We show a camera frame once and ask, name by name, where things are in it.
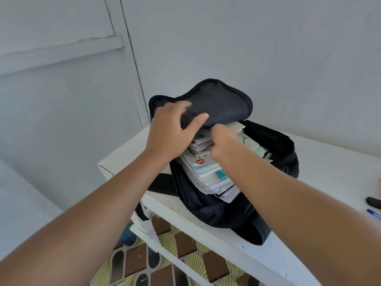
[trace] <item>forearm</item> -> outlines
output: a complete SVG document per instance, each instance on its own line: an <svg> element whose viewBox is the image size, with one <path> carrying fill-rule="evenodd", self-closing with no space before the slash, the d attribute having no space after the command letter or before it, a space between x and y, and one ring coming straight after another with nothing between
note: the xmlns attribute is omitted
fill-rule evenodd
<svg viewBox="0 0 381 286"><path fill-rule="evenodd" d="M88 284L165 165L159 156L141 154L5 258L0 263L0 284Z"/></svg>
<svg viewBox="0 0 381 286"><path fill-rule="evenodd" d="M323 285L381 280L381 234L361 213L282 173L244 146L227 149L219 163Z"/></svg>

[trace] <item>blue pen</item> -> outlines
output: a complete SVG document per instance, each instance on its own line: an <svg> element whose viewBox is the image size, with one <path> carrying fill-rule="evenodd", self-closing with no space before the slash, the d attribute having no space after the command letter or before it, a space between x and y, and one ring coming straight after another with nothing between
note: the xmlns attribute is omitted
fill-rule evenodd
<svg viewBox="0 0 381 286"><path fill-rule="evenodd" d="M371 209L367 209L367 212L371 214L372 216L375 216L376 218L381 220L381 215L376 213L375 211L372 211Z"/></svg>

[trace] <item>patterned floor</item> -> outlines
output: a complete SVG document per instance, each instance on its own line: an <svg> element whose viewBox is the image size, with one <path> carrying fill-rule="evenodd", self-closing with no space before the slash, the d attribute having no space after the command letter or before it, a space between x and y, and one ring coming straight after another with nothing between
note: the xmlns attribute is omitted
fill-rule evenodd
<svg viewBox="0 0 381 286"><path fill-rule="evenodd" d="M156 214L150 216L161 245L215 286L265 286ZM117 245L90 286L197 286L143 240Z"/></svg>

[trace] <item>white desk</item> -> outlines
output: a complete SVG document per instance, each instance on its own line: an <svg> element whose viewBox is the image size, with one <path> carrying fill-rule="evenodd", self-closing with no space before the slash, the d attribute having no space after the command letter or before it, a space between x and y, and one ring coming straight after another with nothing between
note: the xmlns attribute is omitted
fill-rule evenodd
<svg viewBox="0 0 381 286"><path fill-rule="evenodd" d="M144 150L148 132L149 127L99 163L99 168L107 179L130 164ZM381 177L381 158L285 134L295 143L300 180L359 211L369 207L365 203L365 197L377 197L378 178ZM169 167L166 167L163 172L170 173ZM142 203L268 286L320 285L273 232L264 245L256 246L246 242L230 229L214 228L199 221L186 209L178 197L147 191L142 198ZM133 221L135 223L133 231L153 250L166 256L199 283L210 285L183 262L162 249L155 233L152 232L150 221L141 222L136 215L133 216Z"/></svg>

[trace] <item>black backpack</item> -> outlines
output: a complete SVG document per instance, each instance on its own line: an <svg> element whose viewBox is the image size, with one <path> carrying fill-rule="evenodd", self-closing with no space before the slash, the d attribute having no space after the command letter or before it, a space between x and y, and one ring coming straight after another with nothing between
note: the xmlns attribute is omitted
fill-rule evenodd
<svg viewBox="0 0 381 286"><path fill-rule="evenodd" d="M207 135L210 128L217 123L240 120L246 126L245 134L272 153L273 166L292 177L298 177L299 163L293 141L278 131L245 120L253 110L253 103L245 93L220 80L206 79L176 98L153 96L149 101L151 118L157 107L178 100L192 102L192 106L181 118L182 128L186 128L195 116L203 112L209 114L209 119L197 133L198 138ZM187 209L204 223L217 228L230 228L252 244L264 243L271 229L243 193L231 203L226 203L218 197L200 192L175 160L169 165L172 174L159 174L150 185L149 191L178 196ZM140 205L136 211L143 220L147 219L142 214Z"/></svg>

